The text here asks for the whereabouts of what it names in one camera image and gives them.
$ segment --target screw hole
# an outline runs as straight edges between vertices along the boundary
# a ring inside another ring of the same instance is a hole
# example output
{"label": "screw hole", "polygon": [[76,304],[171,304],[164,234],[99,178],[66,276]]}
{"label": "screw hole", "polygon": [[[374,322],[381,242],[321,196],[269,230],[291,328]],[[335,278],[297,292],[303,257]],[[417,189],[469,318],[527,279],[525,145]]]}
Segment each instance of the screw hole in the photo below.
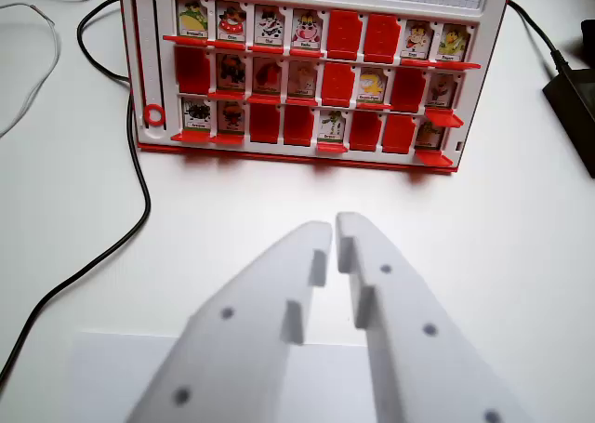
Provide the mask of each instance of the screw hole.
{"label": "screw hole", "polygon": [[438,329],[434,324],[426,324],[424,325],[424,333],[429,337],[435,337],[438,334]]}
{"label": "screw hole", "polygon": [[487,423],[502,423],[502,418],[500,418],[500,414],[496,411],[487,411],[485,413],[485,421]]}
{"label": "screw hole", "polygon": [[226,307],[221,311],[221,317],[223,319],[230,319],[234,313],[235,310],[232,307]]}
{"label": "screw hole", "polygon": [[190,389],[181,387],[174,392],[174,403],[176,406],[183,406],[190,399]]}

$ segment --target black cable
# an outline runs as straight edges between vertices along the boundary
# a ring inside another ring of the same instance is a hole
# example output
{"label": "black cable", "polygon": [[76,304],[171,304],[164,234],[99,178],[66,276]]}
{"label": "black cable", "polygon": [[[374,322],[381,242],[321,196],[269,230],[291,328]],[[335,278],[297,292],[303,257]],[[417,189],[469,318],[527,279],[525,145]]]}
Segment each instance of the black cable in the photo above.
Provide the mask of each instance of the black cable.
{"label": "black cable", "polygon": [[551,43],[551,40],[549,40],[548,35],[545,34],[541,28],[539,28],[539,26],[535,23],[535,21],[533,19],[531,19],[531,16],[529,16],[529,14],[527,14],[527,11],[525,11],[521,6],[519,6],[519,4],[513,2],[512,0],[508,0],[507,3],[509,5],[509,7],[511,7],[515,11],[517,11],[519,13],[519,15],[527,23],[529,23],[529,25],[531,25],[531,27],[535,30],[535,32],[537,34],[539,34],[539,37],[541,37],[543,39],[543,41],[546,43],[546,45],[549,48],[549,51],[550,51],[549,54],[551,55],[551,58],[554,60],[554,63],[556,64],[556,70],[558,70],[558,73],[560,73],[564,77],[566,77],[566,79],[568,79],[568,82],[572,85],[573,83],[570,78],[570,72],[571,72],[570,66],[568,65],[568,62],[566,61],[566,59],[563,57],[562,53],[554,46],[554,44]]}
{"label": "black cable", "polygon": [[105,68],[103,65],[101,65],[99,62],[97,62],[86,50],[85,44],[83,43],[83,31],[85,30],[85,25],[91,19],[93,19],[97,15],[97,13],[100,12],[102,9],[104,9],[105,7],[111,5],[112,3],[115,3],[117,1],[119,1],[119,0],[106,0],[105,2],[100,4],[98,7],[93,9],[91,12],[89,12],[81,20],[81,22],[78,24],[78,27],[76,28],[76,40],[78,41],[78,46],[81,47],[81,51],[83,51],[83,54],[85,55],[86,59],[91,63],[91,65],[93,65],[100,72],[102,72],[103,74],[105,74],[108,77],[111,77],[112,79],[115,79],[117,81],[129,82],[128,78],[126,76],[122,76],[120,74],[111,72],[110,70]]}
{"label": "black cable", "polygon": [[549,37],[543,32],[543,30],[541,28],[539,28],[539,26],[534,22],[534,20],[531,19],[531,16],[529,16],[529,14],[527,14],[527,11],[525,11],[522,7],[520,7],[517,3],[513,2],[512,0],[509,0],[508,4],[509,4],[509,7],[511,7],[515,11],[517,11],[519,13],[519,15],[527,23],[529,23],[531,25],[531,28],[533,28],[535,30],[535,32],[537,34],[539,34],[539,37],[541,37],[543,39],[543,41],[546,43],[546,45],[548,46],[549,51],[551,51],[552,53],[554,51],[556,51],[556,47],[554,46],[554,44],[551,43],[551,40],[549,40]]}
{"label": "black cable", "polygon": [[[101,6],[101,8],[104,8],[104,7],[108,6],[109,4],[114,3],[116,1],[117,0],[110,0],[109,3],[104,2],[100,6]],[[86,23],[93,17],[93,15],[97,14],[99,11],[100,11],[100,9],[97,9],[97,8],[94,9],[93,11],[91,11],[93,14],[86,16],[81,21],[81,23],[78,26],[77,31],[80,31],[80,32],[83,31]],[[118,74],[114,74],[114,73],[110,72],[108,69],[106,69],[105,67],[103,67],[102,65],[97,63],[93,58],[91,58],[90,55],[88,54],[88,52],[86,51],[85,44],[83,44],[82,41],[79,41],[79,45],[80,45],[81,49],[83,50],[83,52],[85,53],[85,56],[87,56],[89,61],[91,61],[91,63],[93,63],[93,66],[95,68],[97,68],[100,72],[102,72],[103,74],[105,74],[108,77],[111,77],[111,78],[119,80],[119,81],[128,81],[127,77],[120,76]],[[130,150],[130,157],[132,158],[132,164],[134,165],[134,169],[137,173],[137,178],[139,179],[139,185],[140,185],[140,188],[142,189],[142,195],[144,196],[145,208],[142,213],[142,216],[140,217],[139,221],[137,221],[137,223],[130,229],[130,231],[128,231],[120,240],[118,240],[115,244],[110,246],[108,249],[106,249],[103,253],[98,255],[96,258],[91,260],[89,263],[87,263],[80,271],[78,271],[77,273],[75,273],[74,275],[72,275],[71,277],[66,279],[64,282],[62,282],[59,285],[57,285],[56,287],[54,287],[49,293],[47,293],[37,303],[37,305],[35,305],[35,307],[33,308],[33,311],[27,318],[25,325],[22,327],[19,337],[17,338],[17,341],[15,342],[15,345],[14,345],[12,351],[10,352],[10,355],[8,355],[7,362],[4,365],[2,372],[0,373],[0,396],[1,396],[2,391],[4,390],[4,387],[6,386],[6,384],[8,382],[8,378],[10,377],[10,373],[12,372],[12,369],[13,369],[15,363],[17,362],[17,359],[19,358],[20,350],[22,349],[23,345],[25,344],[25,340],[27,339],[29,332],[31,332],[31,329],[33,328],[33,325],[35,324],[35,321],[37,320],[37,318],[39,317],[41,312],[44,310],[44,307],[47,305],[47,303],[49,301],[51,301],[58,293],[60,293],[62,290],[64,290],[68,286],[74,284],[76,281],[78,281],[80,278],[82,278],[85,274],[87,274],[89,271],[91,271],[94,267],[99,265],[102,260],[107,258],[109,255],[111,255],[113,252],[115,252],[118,248],[120,248],[123,244],[125,244],[138,230],[140,230],[140,228],[142,228],[142,226],[147,221],[147,218],[149,218],[149,215],[151,214],[151,196],[149,194],[149,188],[147,187],[145,178],[142,175],[142,170],[140,169],[139,158],[137,156],[136,145],[135,145],[135,141],[134,141],[134,133],[133,133],[132,127],[133,127],[133,109],[132,109],[132,95],[130,95],[128,97],[128,106],[127,106],[127,110],[126,110],[126,137],[128,140],[128,149]]]}

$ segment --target guess who game board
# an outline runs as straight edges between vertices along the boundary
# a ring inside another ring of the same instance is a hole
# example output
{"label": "guess who game board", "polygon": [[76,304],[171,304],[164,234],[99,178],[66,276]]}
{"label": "guess who game board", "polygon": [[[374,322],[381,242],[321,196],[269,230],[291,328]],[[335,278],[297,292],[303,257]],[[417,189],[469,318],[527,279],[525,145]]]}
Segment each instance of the guess who game board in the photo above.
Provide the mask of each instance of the guess who game board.
{"label": "guess who game board", "polygon": [[138,144],[457,171],[507,0],[122,0]]}

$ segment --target white paper sheet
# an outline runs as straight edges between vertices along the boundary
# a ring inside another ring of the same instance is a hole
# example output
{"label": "white paper sheet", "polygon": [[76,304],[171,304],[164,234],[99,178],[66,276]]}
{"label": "white paper sheet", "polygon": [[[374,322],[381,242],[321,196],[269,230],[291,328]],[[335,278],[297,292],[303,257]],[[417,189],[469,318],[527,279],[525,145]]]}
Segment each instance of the white paper sheet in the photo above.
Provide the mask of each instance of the white paper sheet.
{"label": "white paper sheet", "polygon": [[[80,333],[70,360],[67,422],[126,421],[175,342],[174,337]],[[376,421],[367,348],[293,347],[277,421]]]}

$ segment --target cartoon bird card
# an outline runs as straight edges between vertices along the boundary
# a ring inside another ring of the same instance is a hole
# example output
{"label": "cartoon bird card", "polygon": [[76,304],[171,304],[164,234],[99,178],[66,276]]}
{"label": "cartoon bird card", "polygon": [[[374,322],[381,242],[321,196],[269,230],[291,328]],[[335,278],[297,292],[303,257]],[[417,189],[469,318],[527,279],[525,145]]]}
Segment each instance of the cartoon bird card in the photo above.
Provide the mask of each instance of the cartoon bird card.
{"label": "cartoon bird card", "polygon": [[465,58],[468,42],[469,33],[466,26],[445,24],[436,60],[462,61]]}
{"label": "cartoon bird card", "polygon": [[453,74],[435,73],[430,79],[430,89],[426,98],[428,107],[450,108],[456,91],[456,81]]}
{"label": "cartoon bird card", "polygon": [[177,0],[178,34],[190,37],[208,36],[208,16],[201,0]]}
{"label": "cartoon bird card", "polygon": [[323,37],[323,21],[316,11],[294,9],[291,46],[295,48],[320,49]]}
{"label": "cartoon bird card", "polygon": [[245,11],[238,2],[217,2],[217,39],[245,42]]}
{"label": "cartoon bird card", "polygon": [[381,104],[384,102],[384,91],[387,87],[387,76],[380,68],[362,68],[358,85],[357,100]]}
{"label": "cartoon bird card", "polygon": [[278,7],[256,5],[254,10],[254,43],[283,46],[284,17]]}
{"label": "cartoon bird card", "polygon": [[281,67],[275,59],[254,58],[252,91],[267,95],[281,93]]}
{"label": "cartoon bird card", "polygon": [[314,62],[292,60],[289,62],[287,96],[296,98],[314,98],[318,72]]}
{"label": "cartoon bird card", "polygon": [[443,142],[444,127],[437,127],[426,120],[421,125],[416,137],[416,149],[437,151]]}
{"label": "cartoon bird card", "polygon": [[345,118],[339,110],[320,111],[320,129],[318,140],[325,142],[343,142]]}
{"label": "cartoon bird card", "polygon": [[217,129],[219,133],[243,135],[245,130],[244,109],[236,101],[219,101]]}
{"label": "cartoon bird card", "polygon": [[427,21],[408,20],[405,25],[405,48],[402,58],[427,59],[433,30]]}
{"label": "cartoon bird card", "polygon": [[245,90],[245,63],[235,54],[217,54],[217,89]]}
{"label": "cartoon bird card", "polygon": [[182,116],[185,130],[211,130],[211,107],[202,99],[182,98]]}

